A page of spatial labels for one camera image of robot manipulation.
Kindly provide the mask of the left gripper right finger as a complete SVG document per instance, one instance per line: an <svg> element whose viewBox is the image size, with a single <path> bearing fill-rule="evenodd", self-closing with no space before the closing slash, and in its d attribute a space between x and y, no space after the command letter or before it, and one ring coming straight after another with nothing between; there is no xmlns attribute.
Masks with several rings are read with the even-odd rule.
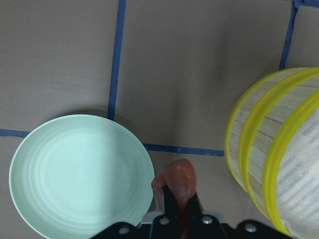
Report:
<svg viewBox="0 0 319 239"><path fill-rule="evenodd" d="M202 215L203 209L201 202L199 200L198 194L195 193L194 196L188 201L186 205L186 213L188 218L197 218Z"/></svg>

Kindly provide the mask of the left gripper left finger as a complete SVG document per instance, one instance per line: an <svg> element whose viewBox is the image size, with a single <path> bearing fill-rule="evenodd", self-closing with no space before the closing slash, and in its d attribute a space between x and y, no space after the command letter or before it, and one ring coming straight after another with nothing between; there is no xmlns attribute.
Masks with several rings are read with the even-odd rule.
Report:
<svg viewBox="0 0 319 239"><path fill-rule="evenodd" d="M179 218L179 211L176 199L168 186L164 186L163 192L163 211L164 215L171 219Z"/></svg>

